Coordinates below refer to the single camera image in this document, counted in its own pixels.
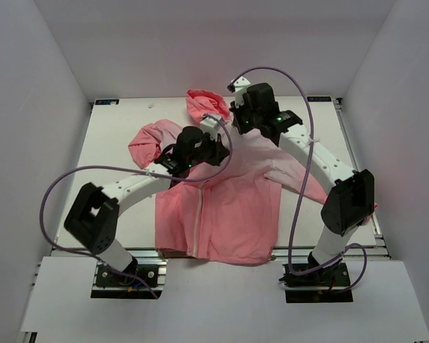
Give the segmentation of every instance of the cable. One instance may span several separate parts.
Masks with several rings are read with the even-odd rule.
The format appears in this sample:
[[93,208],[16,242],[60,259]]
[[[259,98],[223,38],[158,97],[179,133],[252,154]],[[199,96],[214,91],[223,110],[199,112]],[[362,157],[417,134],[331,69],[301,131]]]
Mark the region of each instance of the cable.
[[[61,176],[59,176],[57,179],[55,179],[48,187],[48,189],[46,190],[46,192],[43,195],[43,199],[41,200],[41,206],[40,206],[40,211],[39,211],[39,224],[40,224],[40,230],[41,233],[43,234],[44,239],[50,244],[52,245],[52,247],[61,250],[63,252],[69,252],[71,254],[77,254],[77,255],[82,255],[82,256],[88,256],[88,257],[93,257],[94,259],[100,261],[100,262],[104,262],[102,261],[99,257],[97,257],[94,254],[91,254],[90,252],[83,252],[80,251],[79,248],[66,248],[63,247],[61,245],[58,245],[53,239],[51,239],[51,237],[49,237],[47,231],[46,231],[46,227],[44,225],[44,209],[46,207],[46,203],[48,201],[49,195],[52,192],[52,190],[54,189],[54,187],[63,179],[65,179],[67,176],[72,175],[76,172],[80,172],[81,170],[88,170],[88,169],[103,169],[103,170],[114,170],[114,171],[118,171],[118,172],[127,172],[127,173],[133,173],[133,174],[140,174],[140,175],[151,175],[153,177],[161,177],[164,179],[170,179],[170,180],[174,180],[174,181],[179,181],[179,182],[202,182],[202,181],[206,181],[209,179],[212,179],[213,177],[216,177],[217,175],[219,175],[221,172],[223,172],[226,167],[230,164],[231,161],[231,157],[233,155],[233,143],[231,140],[231,136],[228,133],[228,130],[226,128],[225,123],[222,120],[217,119],[214,116],[211,116],[210,114],[205,114],[204,117],[208,117],[211,118],[215,121],[217,121],[217,123],[222,127],[222,130],[224,130],[226,136],[227,136],[227,140],[228,140],[228,150],[230,151],[230,154],[228,155],[227,161],[226,163],[223,165],[222,168],[220,168],[216,173],[208,176],[208,177],[201,177],[199,179],[184,179],[184,178],[180,178],[180,177],[172,177],[169,175],[163,175],[163,174],[158,174],[158,173],[151,173],[151,172],[146,172],[143,170],[137,170],[137,169],[129,169],[129,168],[121,168],[119,166],[101,166],[101,165],[92,165],[92,166],[79,166],[75,169],[69,170],[65,173],[63,173]],[[117,269],[114,269],[113,267],[109,266],[106,264],[105,266],[106,268],[108,268],[111,272],[113,272],[114,274],[120,275],[122,277],[128,277],[131,279],[135,279],[136,281],[142,283],[143,286],[145,286],[150,293],[152,294],[152,296],[156,299],[158,299],[157,294],[152,290],[152,288],[150,288],[150,286],[139,276],[137,275],[133,275],[133,274],[127,274],[127,273],[123,273]]]
[[[295,236],[295,230],[296,230],[296,227],[297,227],[298,215],[300,214],[301,203],[303,202],[303,196],[304,196],[304,193],[305,193],[306,184],[308,183],[309,171],[311,169],[311,164],[313,162],[313,150],[314,150],[314,118],[313,118],[313,112],[311,111],[311,106],[309,104],[309,101],[308,101],[308,98],[306,96],[306,93],[301,88],[300,84],[298,84],[298,82],[293,78],[293,76],[291,76],[290,74],[288,74],[287,72],[285,72],[284,70],[279,69],[279,68],[274,68],[272,66],[255,66],[253,68],[246,69],[245,71],[243,71],[242,73],[240,73],[235,79],[233,79],[232,82],[230,83],[230,85],[233,85],[236,81],[238,81],[238,79],[240,77],[246,75],[248,72],[254,71],[254,70],[258,70],[258,69],[266,69],[266,70],[277,71],[278,73],[280,73],[280,74],[286,76],[288,79],[290,79],[292,81],[292,83],[295,85],[295,87],[297,87],[297,89],[300,92],[301,96],[303,97],[303,100],[304,100],[305,105],[306,105],[306,109],[308,110],[308,116],[309,116],[309,128],[310,128],[309,129],[309,137],[310,137],[310,142],[309,142],[308,161],[306,162],[305,175],[303,177],[303,182],[301,183],[301,190],[300,190],[300,194],[298,195],[297,204],[296,204],[296,207],[295,207],[295,214],[293,215],[293,221],[292,221],[292,226],[291,226],[291,234],[290,234],[289,239],[288,239],[288,268],[289,268],[290,273],[293,274],[293,275],[296,275],[296,276],[302,276],[302,275],[307,275],[307,274],[316,272],[319,269],[327,267],[328,265],[330,265],[330,264],[338,261],[352,247],[360,247],[363,250],[363,256],[365,257],[364,269],[366,269],[366,264],[367,264],[366,250],[360,244],[357,244],[357,243],[349,244],[348,246],[345,247],[344,252],[336,255],[335,257],[333,257],[332,259],[330,259],[329,261],[327,261],[325,263],[319,264],[317,267],[310,268],[310,269],[307,269],[307,270],[304,270],[304,271],[301,271],[301,272],[298,272],[298,271],[296,271],[293,268],[293,266],[292,266],[293,238]],[[365,274],[364,271],[363,271],[363,273],[360,274],[359,278],[352,285],[350,285],[350,288],[352,288],[353,286],[355,286],[360,281],[360,279],[363,277],[363,274]]]

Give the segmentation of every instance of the purple cable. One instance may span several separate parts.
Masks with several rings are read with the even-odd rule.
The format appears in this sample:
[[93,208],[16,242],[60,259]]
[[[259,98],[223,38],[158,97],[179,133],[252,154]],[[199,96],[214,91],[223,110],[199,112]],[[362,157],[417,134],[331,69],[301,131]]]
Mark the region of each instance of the purple cable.
[[[83,251],[80,251],[77,248],[66,248],[66,247],[62,247],[62,246],[58,245],[57,243],[55,243],[51,239],[51,237],[49,237],[49,235],[48,235],[48,233],[46,231],[46,227],[44,226],[44,209],[46,207],[46,203],[48,201],[50,193],[52,192],[52,190],[54,189],[54,187],[60,181],[62,181],[63,179],[65,179],[69,175],[72,175],[72,174],[74,174],[76,172],[80,172],[81,170],[103,169],[103,170],[114,170],[114,171],[118,171],[118,172],[128,172],[128,173],[141,174],[141,175],[147,175],[148,174],[148,175],[151,175],[153,177],[160,177],[160,178],[170,179],[170,180],[180,181],[180,182],[202,182],[202,181],[206,181],[206,180],[212,179],[213,177],[216,177],[221,172],[223,172],[226,169],[226,167],[230,164],[231,157],[233,155],[233,142],[231,140],[230,134],[228,133],[226,125],[224,124],[224,122],[222,120],[219,120],[216,117],[211,116],[210,114],[205,114],[204,116],[208,117],[208,118],[212,118],[213,120],[217,121],[218,124],[222,127],[222,130],[224,130],[224,132],[226,133],[227,140],[228,140],[228,150],[230,151],[230,154],[228,155],[226,163],[216,173],[214,173],[213,175],[210,175],[209,177],[201,177],[199,179],[184,179],[184,178],[180,178],[180,177],[172,177],[172,176],[169,176],[169,175],[163,175],[163,174],[157,174],[157,173],[146,173],[143,170],[121,168],[119,166],[101,166],[101,165],[98,165],[98,166],[97,165],[79,166],[78,168],[75,168],[75,169],[67,171],[66,173],[63,173],[61,176],[59,176],[57,179],[55,179],[49,185],[48,189],[46,190],[46,192],[43,195],[43,199],[41,200],[40,212],[39,212],[39,224],[40,224],[40,230],[41,230],[41,233],[43,234],[44,239],[50,245],[52,245],[54,248],[56,248],[58,250],[61,250],[63,252],[69,252],[69,253],[72,253],[72,254],[93,257],[94,259],[97,259],[98,261],[103,262],[100,258],[98,258],[94,254],[91,254],[89,252],[83,252]],[[113,267],[111,267],[109,265],[106,265],[106,267],[108,269],[110,269],[114,274],[121,275],[122,277],[129,277],[131,279],[137,280],[138,282],[141,282],[150,291],[150,293],[152,294],[152,296],[154,298],[158,299],[157,294],[152,290],[152,288],[142,278],[138,277],[137,275],[123,273],[123,272],[121,272],[121,271],[119,271],[117,269],[114,269]]]
[[326,267],[326,266],[328,266],[328,265],[336,262],[337,260],[339,260],[340,258],[342,258],[343,255],[345,254],[345,252],[348,251],[350,248],[360,247],[363,250],[363,256],[365,257],[364,262],[363,262],[363,271],[362,271],[362,273],[360,273],[359,278],[354,283],[352,283],[348,288],[341,290],[340,292],[347,291],[350,288],[354,287],[360,281],[360,279],[362,278],[363,274],[365,274],[365,270],[366,270],[366,264],[367,264],[366,250],[365,250],[364,247],[362,247],[358,243],[349,244],[348,246],[345,247],[344,252],[336,255],[331,260],[329,260],[329,261],[327,261],[325,263],[322,263],[322,264],[318,265],[317,267],[310,268],[310,269],[304,270],[302,272],[298,272],[298,271],[296,271],[292,267],[293,238],[295,236],[295,230],[296,230],[296,227],[297,227],[298,215],[300,214],[301,203],[303,202],[303,195],[305,193],[306,184],[308,183],[309,172],[310,172],[310,169],[311,169],[311,164],[313,162],[313,150],[314,150],[314,143],[312,141],[314,139],[314,118],[313,118],[313,112],[311,111],[311,106],[309,104],[309,101],[308,101],[308,98],[306,96],[306,93],[301,88],[300,84],[298,84],[298,82],[293,78],[293,76],[291,76],[290,74],[288,74],[287,72],[285,72],[282,69],[274,68],[272,66],[255,66],[253,68],[249,68],[249,69],[246,69],[245,71],[243,71],[235,79],[233,79],[230,84],[234,84],[236,81],[238,81],[238,79],[240,77],[246,75],[248,72],[253,71],[253,70],[258,70],[258,69],[266,69],[266,70],[277,71],[278,73],[280,73],[280,74],[286,76],[288,79],[290,79],[293,82],[293,84],[297,87],[297,89],[300,92],[301,96],[303,97],[303,100],[304,100],[305,105],[306,105],[306,109],[308,110],[308,116],[309,116],[309,137],[311,138],[311,141],[309,143],[308,161],[306,162],[305,175],[303,177],[303,182],[301,183],[301,190],[300,190],[300,194],[298,195],[297,204],[296,204],[296,207],[295,207],[295,214],[293,215],[293,221],[292,221],[292,226],[291,226],[291,234],[290,234],[289,239],[288,239],[288,268],[289,268],[289,271],[290,271],[291,274],[296,275],[296,276],[310,274],[312,272],[315,272],[315,271],[317,271],[319,269],[322,269],[322,268],[324,268],[324,267]]

